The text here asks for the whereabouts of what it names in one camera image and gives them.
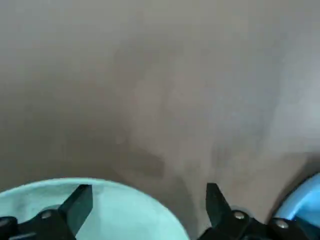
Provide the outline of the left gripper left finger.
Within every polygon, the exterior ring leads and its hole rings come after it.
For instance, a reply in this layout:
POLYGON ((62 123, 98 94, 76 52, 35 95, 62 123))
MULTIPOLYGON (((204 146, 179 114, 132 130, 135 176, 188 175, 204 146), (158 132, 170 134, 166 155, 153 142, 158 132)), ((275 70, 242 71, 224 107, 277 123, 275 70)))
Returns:
POLYGON ((28 221, 0 217, 2 240, 75 240, 93 209, 93 188, 79 185, 57 209, 49 208, 28 221))

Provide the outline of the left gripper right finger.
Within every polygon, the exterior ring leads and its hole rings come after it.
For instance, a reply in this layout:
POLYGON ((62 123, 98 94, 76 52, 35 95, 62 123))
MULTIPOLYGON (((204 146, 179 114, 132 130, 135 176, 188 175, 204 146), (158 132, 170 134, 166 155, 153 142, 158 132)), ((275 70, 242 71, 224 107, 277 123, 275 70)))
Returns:
POLYGON ((211 227, 199 240, 318 240, 320 228, 302 218, 274 217, 261 223, 239 209, 231 209, 216 183, 206 185, 205 207, 211 227))

